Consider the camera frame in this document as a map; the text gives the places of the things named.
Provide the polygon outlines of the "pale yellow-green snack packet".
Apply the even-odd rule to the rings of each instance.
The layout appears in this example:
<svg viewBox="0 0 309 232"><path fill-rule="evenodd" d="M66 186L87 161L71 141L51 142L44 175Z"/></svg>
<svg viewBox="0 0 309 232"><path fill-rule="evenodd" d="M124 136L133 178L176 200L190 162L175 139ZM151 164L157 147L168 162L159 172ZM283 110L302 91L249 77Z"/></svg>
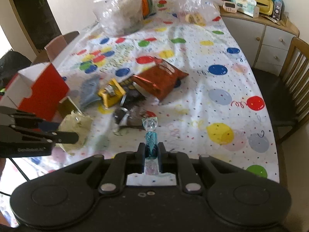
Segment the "pale yellow-green snack packet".
<svg viewBox="0 0 309 232"><path fill-rule="evenodd" d="M75 113L72 111L66 115L59 125L58 131L76 132L79 139L75 144L62 143L60 147L68 154L83 148L90 134L92 122L93 118L79 112Z"/></svg>

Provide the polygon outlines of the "blue candy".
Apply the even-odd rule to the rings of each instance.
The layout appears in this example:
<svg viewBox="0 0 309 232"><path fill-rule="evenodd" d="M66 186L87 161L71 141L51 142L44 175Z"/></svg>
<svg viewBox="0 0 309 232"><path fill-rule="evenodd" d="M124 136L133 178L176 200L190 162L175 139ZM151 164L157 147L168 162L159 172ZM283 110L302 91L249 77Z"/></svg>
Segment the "blue candy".
<svg viewBox="0 0 309 232"><path fill-rule="evenodd" d="M143 127L146 131L145 141L145 163L144 163L144 174L146 175L158 175L158 138L155 129L158 126L157 117L143 118Z"/></svg>

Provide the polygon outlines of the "black snack packet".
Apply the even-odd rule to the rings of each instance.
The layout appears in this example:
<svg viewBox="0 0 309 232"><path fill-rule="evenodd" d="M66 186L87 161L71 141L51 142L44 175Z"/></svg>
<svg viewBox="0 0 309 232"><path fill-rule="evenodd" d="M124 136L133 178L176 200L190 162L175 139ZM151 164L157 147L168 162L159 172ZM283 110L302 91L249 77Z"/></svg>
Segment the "black snack packet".
<svg viewBox="0 0 309 232"><path fill-rule="evenodd" d="M126 94L113 112L114 133L119 134L120 130L125 128L155 131L158 126L157 116L142 107L146 97L137 90L132 76L121 81L120 86Z"/></svg>

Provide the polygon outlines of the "yellow snack packet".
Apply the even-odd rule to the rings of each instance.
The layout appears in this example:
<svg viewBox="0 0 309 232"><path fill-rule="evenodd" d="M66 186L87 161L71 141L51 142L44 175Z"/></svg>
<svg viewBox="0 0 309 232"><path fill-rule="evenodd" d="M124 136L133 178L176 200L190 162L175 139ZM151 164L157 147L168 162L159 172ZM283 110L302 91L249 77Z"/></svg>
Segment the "yellow snack packet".
<svg viewBox="0 0 309 232"><path fill-rule="evenodd" d="M99 89L97 94L102 98L104 107L111 108L121 101L123 96L126 94L126 91L121 87L115 78L112 78L103 86L103 88Z"/></svg>

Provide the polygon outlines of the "orange-brown foil snack bag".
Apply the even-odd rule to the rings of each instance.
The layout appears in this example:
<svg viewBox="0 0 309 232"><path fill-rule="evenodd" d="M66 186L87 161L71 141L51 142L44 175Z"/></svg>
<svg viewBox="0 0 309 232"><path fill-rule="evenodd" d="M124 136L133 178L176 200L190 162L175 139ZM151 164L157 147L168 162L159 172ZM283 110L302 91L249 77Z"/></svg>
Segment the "orange-brown foil snack bag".
<svg viewBox="0 0 309 232"><path fill-rule="evenodd" d="M164 100L174 89L178 80L188 76L169 62L154 57L155 65L144 72L133 75L132 80L146 92L155 96L159 101Z"/></svg>

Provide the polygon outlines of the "red and white cardboard box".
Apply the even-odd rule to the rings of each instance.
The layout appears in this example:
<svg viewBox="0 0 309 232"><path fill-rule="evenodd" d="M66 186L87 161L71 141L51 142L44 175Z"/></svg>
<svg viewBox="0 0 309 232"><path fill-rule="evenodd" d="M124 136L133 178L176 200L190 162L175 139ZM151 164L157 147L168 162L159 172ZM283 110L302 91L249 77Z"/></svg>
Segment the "red and white cardboard box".
<svg viewBox="0 0 309 232"><path fill-rule="evenodd" d="M19 70L9 82L1 106L8 106L52 121L69 87L51 63Z"/></svg>

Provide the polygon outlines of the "black jacket pile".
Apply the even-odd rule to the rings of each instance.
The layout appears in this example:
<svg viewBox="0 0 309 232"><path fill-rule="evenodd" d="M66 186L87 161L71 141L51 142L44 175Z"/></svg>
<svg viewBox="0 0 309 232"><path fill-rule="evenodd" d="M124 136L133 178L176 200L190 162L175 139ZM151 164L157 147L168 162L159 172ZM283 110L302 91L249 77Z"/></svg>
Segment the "black jacket pile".
<svg viewBox="0 0 309 232"><path fill-rule="evenodd" d="M1 89L6 87L19 70L31 65L31 61L27 57L12 50L1 57L0 63Z"/></svg>

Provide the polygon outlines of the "birthday balloon tablecloth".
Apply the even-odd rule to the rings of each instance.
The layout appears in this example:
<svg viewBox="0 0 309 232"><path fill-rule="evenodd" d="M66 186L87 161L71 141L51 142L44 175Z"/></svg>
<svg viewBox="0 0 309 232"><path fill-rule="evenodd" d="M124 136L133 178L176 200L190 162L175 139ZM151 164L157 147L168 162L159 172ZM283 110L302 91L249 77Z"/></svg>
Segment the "birthday balloon tablecloth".
<svg viewBox="0 0 309 232"><path fill-rule="evenodd" d="M157 119L158 141L191 158L208 154L278 181L279 163L267 107L252 69L223 19L189 23L176 0L133 34L86 31L57 68L81 110L66 122L80 145L20 159L30 178L94 154L107 159L145 141L143 118Z"/></svg>

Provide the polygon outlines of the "wooden chair with pink towel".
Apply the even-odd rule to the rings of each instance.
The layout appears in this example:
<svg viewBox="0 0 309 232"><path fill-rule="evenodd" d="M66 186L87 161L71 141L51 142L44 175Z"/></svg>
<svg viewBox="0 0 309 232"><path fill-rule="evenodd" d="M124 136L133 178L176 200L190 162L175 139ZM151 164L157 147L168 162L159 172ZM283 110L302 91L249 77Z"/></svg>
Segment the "wooden chair with pink towel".
<svg viewBox="0 0 309 232"><path fill-rule="evenodd" d="M45 46L43 51L39 53L31 64L34 65L43 62L52 62L79 34L80 33L78 31L73 31L65 35L55 37Z"/></svg>

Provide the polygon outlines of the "pink towel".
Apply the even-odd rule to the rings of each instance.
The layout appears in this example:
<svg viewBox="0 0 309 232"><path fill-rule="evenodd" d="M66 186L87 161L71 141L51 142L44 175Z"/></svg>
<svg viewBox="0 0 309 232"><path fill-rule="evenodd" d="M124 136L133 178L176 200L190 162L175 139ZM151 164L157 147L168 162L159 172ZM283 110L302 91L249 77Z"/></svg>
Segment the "pink towel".
<svg viewBox="0 0 309 232"><path fill-rule="evenodd" d="M52 39L45 46L45 51L47 53L49 61L52 62L67 45L68 44L63 35L59 35Z"/></svg>

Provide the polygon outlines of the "wooden slat chair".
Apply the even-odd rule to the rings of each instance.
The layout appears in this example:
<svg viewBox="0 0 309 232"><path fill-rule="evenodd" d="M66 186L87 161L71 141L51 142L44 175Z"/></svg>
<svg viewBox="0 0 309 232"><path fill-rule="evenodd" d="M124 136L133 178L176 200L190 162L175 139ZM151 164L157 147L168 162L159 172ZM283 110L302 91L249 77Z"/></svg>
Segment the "wooden slat chair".
<svg viewBox="0 0 309 232"><path fill-rule="evenodd" d="M275 141L280 144L308 124L308 43L293 37L279 75L252 70L265 101L272 127L290 130Z"/></svg>

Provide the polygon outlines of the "large clear plastic bag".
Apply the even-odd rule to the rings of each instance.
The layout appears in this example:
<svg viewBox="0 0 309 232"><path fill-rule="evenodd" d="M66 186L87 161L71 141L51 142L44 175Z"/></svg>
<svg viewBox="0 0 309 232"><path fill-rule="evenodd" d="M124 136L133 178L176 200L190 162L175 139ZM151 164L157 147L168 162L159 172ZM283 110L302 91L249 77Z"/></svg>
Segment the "large clear plastic bag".
<svg viewBox="0 0 309 232"><path fill-rule="evenodd" d="M141 30L144 20L155 13L153 0L94 0L93 6L103 32L112 37Z"/></svg>

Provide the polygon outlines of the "white sideboard cabinet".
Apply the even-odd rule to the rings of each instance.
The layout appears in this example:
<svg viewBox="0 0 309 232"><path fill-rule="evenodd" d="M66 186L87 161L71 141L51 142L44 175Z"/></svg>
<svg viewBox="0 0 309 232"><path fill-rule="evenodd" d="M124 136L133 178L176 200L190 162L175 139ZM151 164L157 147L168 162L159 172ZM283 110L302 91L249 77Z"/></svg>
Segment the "white sideboard cabinet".
<svg viewBox="0 0 309 232"><path fill-rule="evenodd" d="M221 17L252 68L280 74L291 40L300 34L294 24L276 24L261 16L252 18L223 10Z"/></svg>

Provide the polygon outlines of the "tissue box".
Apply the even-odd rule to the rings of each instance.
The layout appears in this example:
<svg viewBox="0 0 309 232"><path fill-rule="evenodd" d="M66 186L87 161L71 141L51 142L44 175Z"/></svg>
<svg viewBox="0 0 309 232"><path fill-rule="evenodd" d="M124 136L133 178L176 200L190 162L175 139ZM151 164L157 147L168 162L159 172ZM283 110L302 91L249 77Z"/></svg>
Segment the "tissue box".
<svg viewBox="0 0 309 232"><path fill-rule="evenodd" d="M236 4L237 11L252 18L259 17L260 8L255 0L231 0Z"/></svg>

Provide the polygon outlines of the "yellow container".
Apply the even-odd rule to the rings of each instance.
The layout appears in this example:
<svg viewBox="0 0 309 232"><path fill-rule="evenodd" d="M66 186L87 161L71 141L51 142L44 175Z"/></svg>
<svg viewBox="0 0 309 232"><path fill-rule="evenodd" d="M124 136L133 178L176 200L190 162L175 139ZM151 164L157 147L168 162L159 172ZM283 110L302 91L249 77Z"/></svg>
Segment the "yellow container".
<svg viewBox="0 0 309 232"><path fill-rule="evenodd" d="M273 13L274 2L273 0L255 0L257 7L260 9L260 14L271 16Z"/></svg>

